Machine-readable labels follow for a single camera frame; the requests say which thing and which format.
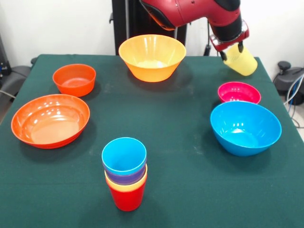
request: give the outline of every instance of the red robot arm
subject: red robot arm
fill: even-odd
[[[210,39],[217,51],[241,42],[249,36],[240,13],[240,0],[140,0],[155,21],[166,30],[206,17],[213,34]]]

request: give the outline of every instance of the table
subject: table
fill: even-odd
[[[41,55],[0,126],[0,223],[3,228],[303,228],[304,150],[259,58],[243,77],[219,57],[186,57],[168,80],[135,79],[118,56]],[[59,67],[97,71],[88,126],[66,147],[41,150],[18,141],[13,114],[26,102],[58,93]],[[261,105],[281,121],[281,139],[253,157],[228,154],[209,115],[227,81],[256,86]],[[134,212],[116,208],[106,185],[101,150],[117,137],[147,148],[148,180]]]

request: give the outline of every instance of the pink bowl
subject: pink bowl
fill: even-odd
[[[243,82],[227,82],[218,88],[221,102],[248,101],[258,104],[261,101],[260,92],[252,85]]]

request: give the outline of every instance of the orange bowl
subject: orange bowl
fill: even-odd
[[[166,80],[186,56],[178,40],[154,34],[127,39],[118,52],[133,75],[145,82]]]
[[[56,94],[36,98],[13,116],[14,135],[29,145],[54,149],[75,140],[90,118],[88,105],[75,96]]]
[[[70,64],[53,74],[53,81],[62,94],[85,96],[95,84],[96,71],[85,64]]]

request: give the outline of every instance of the large orange bowl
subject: large orange bowl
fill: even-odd
[[[11,129],[21,141],[42,149],[65,146],[84,130],[88,105],[75,96],[58,94],[34,99],[13,116]]]
[[[133,75],[145,82],[169,78],[186,56],[178,40],[163,35],[141,35],[127,39],[119,47],[119,56]]]

